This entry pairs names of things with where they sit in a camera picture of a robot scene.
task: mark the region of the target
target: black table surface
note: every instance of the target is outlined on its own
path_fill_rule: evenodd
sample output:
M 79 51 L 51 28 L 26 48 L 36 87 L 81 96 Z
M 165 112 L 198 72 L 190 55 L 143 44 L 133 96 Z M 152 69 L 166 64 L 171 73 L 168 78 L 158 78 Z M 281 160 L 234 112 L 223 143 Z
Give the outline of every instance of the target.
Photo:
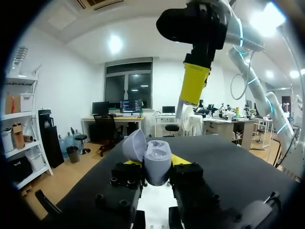
M 155 139 L 167 141 L 173 154 L 189 162 L 197 162 L 203 168 L 203 177 L 213 192 L 220 195 L 223 209 L 233 207 L 242 210 L 255 200 L 265 200 L 272 191 L 279 192 L 281 202 L 285 204 L 298 186 L 288 175 L 217 135 L 147 138 L 147 141 Z M 122 153 L 120 142 L 57 207 L 63 212 L 73 212 L 77 220 L 90 220 L 92 224 L 107 217 L 101 216 L 94 199 L 109 184 L 115 164 L 125 161 L 127 158 Z

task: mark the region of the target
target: ceiling vent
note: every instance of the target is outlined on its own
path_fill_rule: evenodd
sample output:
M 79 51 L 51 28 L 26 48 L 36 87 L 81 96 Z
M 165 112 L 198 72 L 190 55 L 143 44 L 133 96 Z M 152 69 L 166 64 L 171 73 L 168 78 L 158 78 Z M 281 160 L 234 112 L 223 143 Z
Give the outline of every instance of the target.
M 100 10 L 109 5 L 113 5 L 124 0 L 66 0 L 67 5 L 75 12 Z

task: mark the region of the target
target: gray 3d printed part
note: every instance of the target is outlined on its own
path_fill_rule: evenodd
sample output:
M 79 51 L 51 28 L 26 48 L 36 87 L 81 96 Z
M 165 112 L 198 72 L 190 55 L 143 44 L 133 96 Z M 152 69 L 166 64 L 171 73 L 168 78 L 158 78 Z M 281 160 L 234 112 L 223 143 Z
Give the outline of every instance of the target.
M 163 185 L 169 178 L 172 164 L 172 152 L 165 141 L 153 140 L 148 142 L 144 153 L 144 166 L 147 182 L 154 186 Z
M 143 161 L 147 143 L 142 130 L 136 130 L 123 142 L 123 153 L 131 161 Z

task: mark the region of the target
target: ceiling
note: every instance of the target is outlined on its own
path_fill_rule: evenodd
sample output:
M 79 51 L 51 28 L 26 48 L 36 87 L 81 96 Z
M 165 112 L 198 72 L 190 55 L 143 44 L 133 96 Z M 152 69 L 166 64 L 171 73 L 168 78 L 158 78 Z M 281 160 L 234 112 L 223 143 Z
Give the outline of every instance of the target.
M 54 0 L 40 14 L 35 25 L 92 63 L 146 56 L 182 61 L 192 48 L 165 39 L 155 26 L 164 10 L 184 8 L 186 0 L 124 0 L 99 11 L 86 12 L 72 7 L 71 3 L 75 1 Z M 237 0 L 234 11 L 242 21 L 248 22 L 254 12 L 262 10 L 259 2 Z M 112 54 L 109 49 L 111 36 L 122 41 L 122 49 L 117 54 Z M 226 54 L 231 47 L 225 44 L 223 50 L 217 51 L 215 61 L 225 69 L 237 71 Z M 289 77 L 294 65 L 280 34 L 265 39 L 265 49 L 266 53 L 254 55 L 251 64 L 258 77 L 274 88 L 288 87 L 291 83 L 298 85 L 298 79 Z M 274 78 L 268 78 L 266 71 L 274 72 Z

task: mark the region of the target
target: white desk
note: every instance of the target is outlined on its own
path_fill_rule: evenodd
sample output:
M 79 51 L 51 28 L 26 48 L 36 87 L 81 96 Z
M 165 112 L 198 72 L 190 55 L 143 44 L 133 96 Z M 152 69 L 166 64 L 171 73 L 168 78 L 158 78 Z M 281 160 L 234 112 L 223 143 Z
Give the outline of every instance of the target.
M 243 125 L 243 137 L 241 147 L 249 150 L 252 140 L 253 125 L 255 120 L 243 121 L 228 121 L 218 118 L 204 118 L 203 119 L 203 134 L 218 134 L 230 141 L 233 140 L 234 125 Z
M 138 123 L 138 129 L 143 130 L 144 131 L 144 121 L 145 121 L 145 117 L 114 117 L 114 121 L 118 122 L 118 123 Z M 90 117 L 86 117 L 86 118 L 82 118 L 81 119 L 81 126 L 82 126 L 82 132 L 84 135 L 87 135 L 88 138 L 86 139 L 87 142 L 90 141 L 89 138 L 89 131 L 88 131 L 88 124 L 95 122 L 94 117 L 90 116 Z
M 173 119 L 173 122 L 165 122 L 165 123 L 158 122 L 158 120 L 162 120 L 162 119 Z M 155 120 L 154 121 L 154 136 L 155 137 L 158 137 L 157 136 L 157 125 L 168 125 L 168 124 L 177 124 L 177 125 L 179 125 L 178 122 L 177 122 L 176 116 L 162 116 L 162 115 L 161 116 L 155 116 L 154 120 Z

